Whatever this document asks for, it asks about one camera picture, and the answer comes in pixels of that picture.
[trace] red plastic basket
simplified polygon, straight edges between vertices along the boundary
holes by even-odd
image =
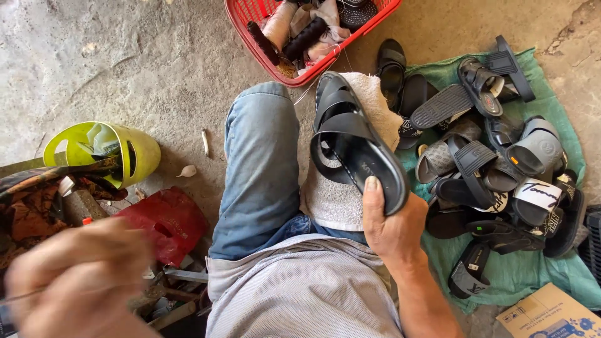
[[[387,16],[389,16],[398,6],[401,5],[402,0],[372,0],[377,8],[378,13],[376,16],[371,18],[363,27],[357,32],[354,32],[346,41],[340,44],[340,48],[336,48],[331,51],[326,57],[319,61],[315,66],[309,69],[302,76],[294,79],[286,78],[279,70],[269,61],[265,53],[261,51],[259,46],[256,44],[254,39],[248,34],[246,30],[246,24],[249,21],[260,22],[265,17],[268,17],[275,12],[278,2],[275,0],[225,0],[225,9],[227,15],[231,20],[231,23],[236,28],[238,35],[244,41],[244,44],[249,51],[255,56],[255,59],[271,74],[271,76],[278,82],[286,85],[287,87],[300,87],[305,85],[309,80],[317,76],[325,68],[329,67],[335,61],[336,54],[339,54],[343,48],[349,43],[354,41],[361,35],[369,33],[378,23],[381,23]]]

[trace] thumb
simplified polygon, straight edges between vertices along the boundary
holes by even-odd
[[[384,225],[384,192],[376,176],[365,180],[363,190],[363,228],[368,233],[379,233]]]

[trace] yellow plastic container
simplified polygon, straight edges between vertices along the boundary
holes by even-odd
[[[96,123],[111,128],[115,134],[117,134],[117,138],[119,139],[121,156],[123,157],[123,181],[114,180],[110,175],[105,177],[105,179],[113,183],[117,189],[126,188],[141,182],[159,166],[159,145],[148,134],[134,128],[120,126],[119,124],[94,121],[78,123],[58,133],[57,136],[50,140],[44,149],[44,164],[48,167],[56,165],[54,154],[56,152],[56,147],[58,147],[59,143],[63,140],[67,140],[67,150],[65,151],[67,165],[87,165],[94,163],[95,160],[92,156],[81,149],[77,142],[87,143],[87,133]],[[129,151],[127,151],[128,143],[132,145],[133,151],[136,154],[136,167],[133,175],[130,175],[130,158]]]

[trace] red plastic bag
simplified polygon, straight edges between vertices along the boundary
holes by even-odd
[[[152,194],[113,217],[125,217],[137,229],[147,230],[156,259],[178,267],[209,228],[200,208],[176,186]]]

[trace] forearm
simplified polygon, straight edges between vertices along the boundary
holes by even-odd
[[[386,267],[398,285],[399,317],[407,338],[463,337],[457,319],[428,269],[428,258],[423,251],[420,250],[411,263],[395,260]]]
[[[162,338],[162,336],[142,319],[128,313],[111,325],[99,338]]]

